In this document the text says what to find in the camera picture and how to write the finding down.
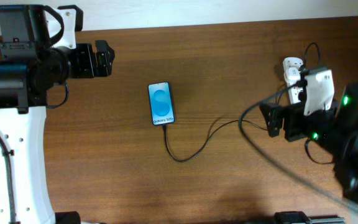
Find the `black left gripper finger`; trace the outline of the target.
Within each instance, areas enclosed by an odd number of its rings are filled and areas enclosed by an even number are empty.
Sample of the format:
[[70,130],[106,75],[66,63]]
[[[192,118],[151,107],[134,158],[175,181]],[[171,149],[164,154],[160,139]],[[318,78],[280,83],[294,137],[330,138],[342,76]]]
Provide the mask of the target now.
[[98,52],[96,54],[98,61],[98,77],[108,77],[112,74],[112,64],[115,58],[114,51]]
[[104,54],[114,53],[114,50],[108,45],[106,40],[96,40],[95,44],[98,53],[104,53]]

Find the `blue Samsung smartphone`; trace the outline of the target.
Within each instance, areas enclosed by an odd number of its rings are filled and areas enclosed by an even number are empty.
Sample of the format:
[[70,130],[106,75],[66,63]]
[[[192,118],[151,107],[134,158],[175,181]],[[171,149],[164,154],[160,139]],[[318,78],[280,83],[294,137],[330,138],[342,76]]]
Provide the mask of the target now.
[[168,82],[148,86],[152,124],[160,126],[175,122],[175,112]]

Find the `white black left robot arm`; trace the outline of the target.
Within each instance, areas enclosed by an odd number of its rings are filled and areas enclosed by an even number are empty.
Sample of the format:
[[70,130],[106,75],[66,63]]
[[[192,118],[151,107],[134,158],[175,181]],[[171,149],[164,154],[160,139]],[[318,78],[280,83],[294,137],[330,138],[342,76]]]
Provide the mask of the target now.
[[76,211],[55,212],[48,196],[47,92],[69,78],[110,75],[114,50],[97,40],[75,47],[1,42],[0,51],[0,223],[80,223]]

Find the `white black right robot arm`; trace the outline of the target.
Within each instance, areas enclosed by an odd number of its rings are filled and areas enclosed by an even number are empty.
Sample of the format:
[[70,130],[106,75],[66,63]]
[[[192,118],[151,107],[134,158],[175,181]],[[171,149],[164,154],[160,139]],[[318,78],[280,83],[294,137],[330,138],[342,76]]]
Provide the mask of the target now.
[[305,115],[304,103],[260,105],[271,137],[284,130],[289,142],[306,139],[333,156],[334,172],[343,196],[358,204],[358,83],[346,86],[341,101],[328,110]]

